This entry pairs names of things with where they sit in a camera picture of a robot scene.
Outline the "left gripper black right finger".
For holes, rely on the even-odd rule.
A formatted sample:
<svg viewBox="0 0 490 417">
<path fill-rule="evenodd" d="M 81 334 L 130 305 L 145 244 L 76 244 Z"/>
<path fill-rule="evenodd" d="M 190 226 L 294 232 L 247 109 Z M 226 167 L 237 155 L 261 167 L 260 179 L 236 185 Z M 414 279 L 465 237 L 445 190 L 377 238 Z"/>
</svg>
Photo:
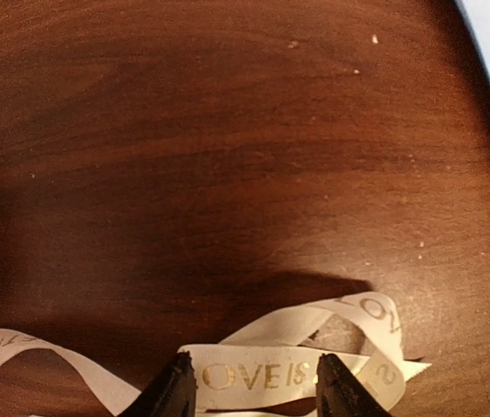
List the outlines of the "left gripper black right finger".
<svg viewBox="0 0 490 417">
<path fill-rule="evenodd" d="M 318 417 L 390 417 L 336 354 L 323 354 L 316 370 Z"/>
</svg>

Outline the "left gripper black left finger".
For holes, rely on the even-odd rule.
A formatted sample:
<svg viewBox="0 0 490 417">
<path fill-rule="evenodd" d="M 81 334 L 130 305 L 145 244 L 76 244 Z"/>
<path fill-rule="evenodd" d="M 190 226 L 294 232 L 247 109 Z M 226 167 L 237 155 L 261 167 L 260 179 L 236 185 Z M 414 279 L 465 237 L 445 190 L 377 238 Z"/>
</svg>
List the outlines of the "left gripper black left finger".
<svg viewBox="0 0 490 417">
<path fill-rule="evenodd" d="M 125 417 L 195 416 L 196 379 L 190 352 L 180 352 L 125 409 Z"/>
</svg>

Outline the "cream printed ribbon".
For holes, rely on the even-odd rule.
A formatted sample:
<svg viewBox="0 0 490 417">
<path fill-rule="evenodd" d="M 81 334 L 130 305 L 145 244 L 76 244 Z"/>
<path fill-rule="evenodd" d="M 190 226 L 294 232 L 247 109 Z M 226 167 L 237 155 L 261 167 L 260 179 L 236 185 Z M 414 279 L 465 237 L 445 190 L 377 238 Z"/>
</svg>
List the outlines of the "cream printed ribbon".
<svg viewBox="0 0 490 417">
<path fill-rule="evenodd" d="M 376 401 L 391 410 L 405 393 L 407 381 L 429 366 L 405 360 L 394 301 L 382 293 L 365 292 L 281 308 L 217 344 L 182 346 L 195 370 L 198 415 L 263 416 L 265 407 L 315 396 L 316 365 L 330 350 L 302 343 L 334 316 L 351 322 L 373 344 L 370 355 L 337 355 Z M 115 416 L 141 393 L 79 353 L 0 329 L 0 367 L 30 349 L 49 349 L 66 360 Z"/>
</svg>

